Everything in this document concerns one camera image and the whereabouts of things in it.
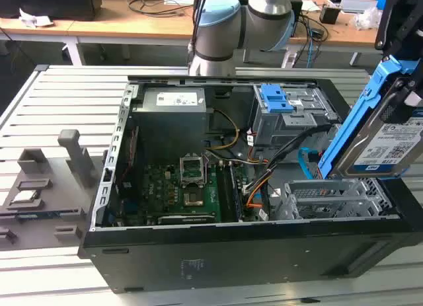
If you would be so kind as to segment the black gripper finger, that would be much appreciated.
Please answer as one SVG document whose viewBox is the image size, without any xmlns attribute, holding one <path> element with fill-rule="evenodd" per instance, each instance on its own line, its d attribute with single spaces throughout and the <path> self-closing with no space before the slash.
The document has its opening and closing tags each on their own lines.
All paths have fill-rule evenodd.
<svg viewBox="0 0 423 306">
<path fill-rule="evenodd" d="M 384 122 L 406 122 L 422 108 L 422 74 L 397 75 L 385 98 Z"/>
</svg>

